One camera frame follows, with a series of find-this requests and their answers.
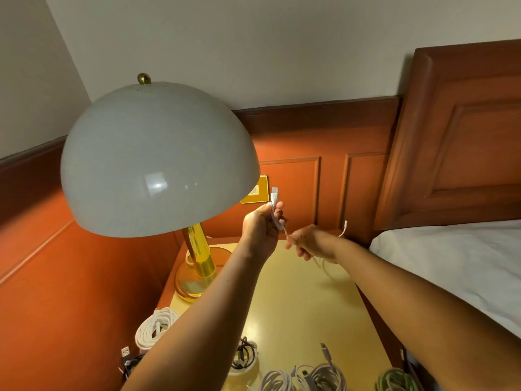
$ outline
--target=yellow tabletop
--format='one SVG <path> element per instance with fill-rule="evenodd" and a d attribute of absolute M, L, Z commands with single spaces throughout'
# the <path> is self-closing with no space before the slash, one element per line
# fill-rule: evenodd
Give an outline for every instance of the yellow tabletop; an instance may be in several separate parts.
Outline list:
<path fill-rule="evenodd" d="M 229 378 L 223 390 L 257 389 L 264 374 L 294 366 L 324 363 L 320 343 L 344 373 L 353 391 L 372 391 L 377 377 L 391 367 L 389 358 L 358 289 L 349 275 L 332 263 L 305 262 L 280 241 L 262 269 L 243 336 L 257 343 L 258 370 Z M 237 244 L 218 244 L 233 251 Z M 183 313 L 189 303 L 173 296 L 170 308 Z"/>

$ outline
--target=white bed sheet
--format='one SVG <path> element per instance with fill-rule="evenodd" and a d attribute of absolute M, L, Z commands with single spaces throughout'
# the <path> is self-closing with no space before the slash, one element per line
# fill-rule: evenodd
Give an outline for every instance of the white bed sheet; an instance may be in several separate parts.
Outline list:
<path fill-rule="evenodd" d="M 521 220 L 388 230 L 370 250 L 521 338 Z"/>

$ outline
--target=gold wall plate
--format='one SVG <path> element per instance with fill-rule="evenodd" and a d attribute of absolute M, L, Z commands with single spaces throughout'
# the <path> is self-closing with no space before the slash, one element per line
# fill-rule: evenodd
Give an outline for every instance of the gold wall plate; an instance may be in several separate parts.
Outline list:
<path fill-rule="evenodd" d="M 261 174 L 257 185 L 241 200 L 242 204 L 269 202 L 268 176 Z"/>

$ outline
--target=yellow glass lamp base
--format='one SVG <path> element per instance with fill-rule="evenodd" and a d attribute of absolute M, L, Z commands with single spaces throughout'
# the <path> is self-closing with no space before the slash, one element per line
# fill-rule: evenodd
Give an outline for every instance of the yellow glass lamp base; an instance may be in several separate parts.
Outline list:
<path fill-rule="evenodd" d="M 215 271 L 210 276 L 199 276 L 195 266 L 193 264 L 189 265 L 186 261 L 183 261 L 177 269 L 174 282 L 176 292 L 181 299 L 187 302 L 194 302 L 200 297 L 219 274 L 228 258 L 230 258 L 231 252 L 220 247 L 210 247 L 210 255 L 215 266 Z M 188 261 L 193 263 L 190 255 L 188 256 Z"/>

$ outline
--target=black cable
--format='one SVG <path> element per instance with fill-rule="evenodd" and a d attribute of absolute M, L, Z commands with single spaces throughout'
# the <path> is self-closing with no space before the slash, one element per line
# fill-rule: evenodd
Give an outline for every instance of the black cable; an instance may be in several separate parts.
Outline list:
<path fill-rule="evenodd" d="M 235 370 L 246 369 L 250 367 L 255 361 L 255 347 L 248 342 L 246 336 L 239 340 L 240 344 L 237 347 L 239 359 L 234 359 L 231 367 Z"/>
<path fill-rule="evenodd" d="M 125 362 L 123 365 L 123 382 L 127 381 L 134 368 L 138 366 L 138 363 L 141 362 L 144 356 L 145 354 L 141 354 Z"/>

